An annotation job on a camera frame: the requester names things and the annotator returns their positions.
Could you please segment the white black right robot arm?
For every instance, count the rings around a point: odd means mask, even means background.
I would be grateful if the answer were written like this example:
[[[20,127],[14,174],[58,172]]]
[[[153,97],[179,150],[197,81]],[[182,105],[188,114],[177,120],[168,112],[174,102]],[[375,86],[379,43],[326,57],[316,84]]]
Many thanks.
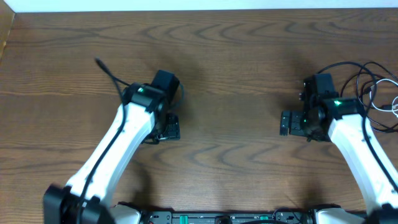
[[[366,204],[366,216],[336,205],[313,209],[307,223],[397,223],[397,170],[375,137],[365,109],[356,98],[343,98],[331,75],[303,81],[301,111],[283,111],[280,135],[332,142],[343,155]]]

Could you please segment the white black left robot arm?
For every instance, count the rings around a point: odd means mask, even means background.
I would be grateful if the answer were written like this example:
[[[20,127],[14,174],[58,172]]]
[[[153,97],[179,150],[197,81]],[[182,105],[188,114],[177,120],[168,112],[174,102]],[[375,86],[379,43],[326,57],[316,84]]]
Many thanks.
[[[159,70],[151,83],[133,83],[122,93],[115,119],[90,158],[61,188],[43,197],[45,223],[139,223],[142,213],[129,204],[111,205],[118,182],[137,148],[180,139],[170,104],[179,79]]]

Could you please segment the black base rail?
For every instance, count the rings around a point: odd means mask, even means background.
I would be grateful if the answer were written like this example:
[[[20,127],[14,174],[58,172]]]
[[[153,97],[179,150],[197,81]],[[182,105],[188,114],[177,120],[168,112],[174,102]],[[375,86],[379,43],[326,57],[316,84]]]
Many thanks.
[[[276,211],[262,213],[203,213],[203,212],[148,212],[142,216],[140,223],[144,224],[195,224],[195,223],[315,223],[311,215],[289,209],[277,209]]]

